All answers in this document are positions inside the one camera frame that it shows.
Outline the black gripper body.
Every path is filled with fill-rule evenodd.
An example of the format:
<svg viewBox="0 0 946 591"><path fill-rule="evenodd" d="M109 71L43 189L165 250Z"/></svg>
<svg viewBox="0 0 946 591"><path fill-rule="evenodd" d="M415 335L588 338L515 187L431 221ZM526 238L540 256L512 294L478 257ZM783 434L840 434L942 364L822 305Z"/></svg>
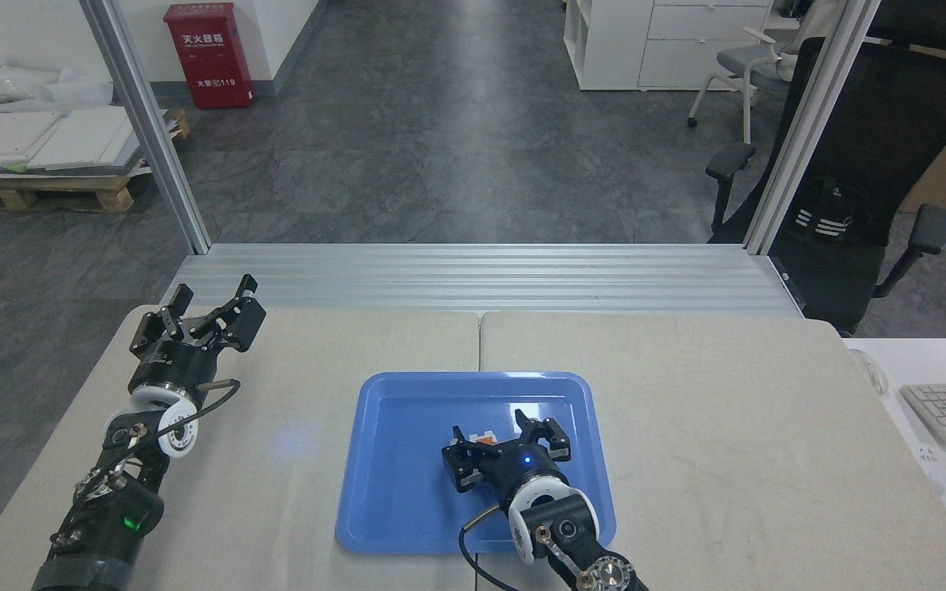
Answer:
<svg viewBox="0 0 946 591"><path fill-rule="evenodd" d="M200 384L214 381L217 351L209 346L184 341L138 341L129 351L139 359L134 377L128 384L131 394L144 385L169 385L195 394Z"/></svg>
<svg viewBox="0 0 946 591"><path fill-rule="evenodd" d="M568 485L567 476L539 442L511 440L489 446L478 461L478 471L493 491L500 509L509 509L518 489L537 476L556 478Z"/></svg>

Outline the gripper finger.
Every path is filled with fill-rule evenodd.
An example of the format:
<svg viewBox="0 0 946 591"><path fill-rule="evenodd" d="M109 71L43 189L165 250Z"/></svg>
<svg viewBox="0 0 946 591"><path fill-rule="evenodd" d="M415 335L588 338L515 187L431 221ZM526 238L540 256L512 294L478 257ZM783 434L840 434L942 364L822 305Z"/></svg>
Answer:
<svg viewBox="0 0 946 591"><path fill-rule="evenodd" d="M141 356L158 341L184 340L186 334L181 328L181 318L194 299L194 292L182 283L177 286L169 302L154 313L144 314L141 323L136 329L134 340L129 351L136 358Z"/></svg>
<svg viewBox="0 0 946 591"><path fill-rule="evenodd" d="M528 446L545 440L549 444L547 453L552 460L569 461L571 459L570 438L555 419L529 418L522 410L515 410L514 418L518 427L521 428L521 434L517 438L519 445Z"/></svg>
<svg viewBox="0 0 946 591"><path fill-rule="evenodd" d="M481 461L491 452L491 442L466 440L461 427L452 427L452 441L442 448L443 466L450 471L458 493L466 493L484 479Z"/></svg>
<svg viewBox="0 0 946 591"><path fill-rule="evenodd" d="M191 320L189 337L204 348L247 352L267 315L253 295L256 289L258 281L251 274L245 274L231 300L214 308L210 314Z"/></svg>

